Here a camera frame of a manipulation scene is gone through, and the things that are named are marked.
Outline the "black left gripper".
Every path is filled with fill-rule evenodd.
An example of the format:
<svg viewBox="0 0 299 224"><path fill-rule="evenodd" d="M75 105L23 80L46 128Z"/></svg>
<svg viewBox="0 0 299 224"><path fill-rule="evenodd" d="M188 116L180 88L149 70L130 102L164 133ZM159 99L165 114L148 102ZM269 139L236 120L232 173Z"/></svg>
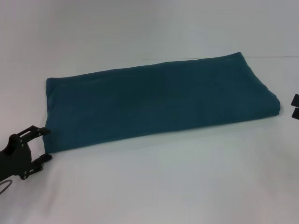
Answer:
<svg viewBox="0 0 299 224"><path fill-rule="evenodd" d="M50 133L48 128L30 126L17 134L12 134L7 146L0 152L0 179L5 180L16 175L25 180L43 170L44 163L52 160L52 155L43 154L33 161L28 142Z"/></svg>

